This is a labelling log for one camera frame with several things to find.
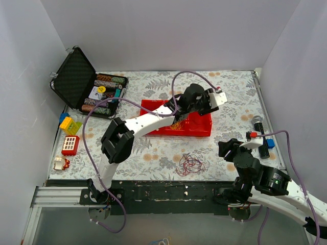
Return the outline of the red three-compartment tray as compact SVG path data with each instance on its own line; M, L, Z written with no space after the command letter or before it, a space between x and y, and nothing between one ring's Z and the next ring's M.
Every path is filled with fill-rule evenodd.
M200 116L198 112L190 113L186 119L173 125L159 128L148 133L151 136L210 137L212 118L210 114Z

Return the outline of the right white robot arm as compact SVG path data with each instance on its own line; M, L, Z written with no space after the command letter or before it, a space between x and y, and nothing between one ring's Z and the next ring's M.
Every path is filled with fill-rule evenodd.
M262 165L252 155L257 143L231 139L218 143L219 157L234 165L238 176L218 198L232 203L254 202L278 211L301 224L307 232L326 239L326 203L304 191L281 170Z

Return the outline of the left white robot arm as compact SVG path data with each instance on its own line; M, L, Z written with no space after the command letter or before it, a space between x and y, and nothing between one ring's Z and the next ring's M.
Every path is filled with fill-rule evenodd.
M114 173L118 165L129 158L136 139L180 122L193 112L203 116L217 111L226 101L221 88L205 90L198 84L191 84L184 93L173 96L149 113L133 119L113 119L101 139L102 155L96 165L96 175L87 181L91 198L97 204L108 200Z

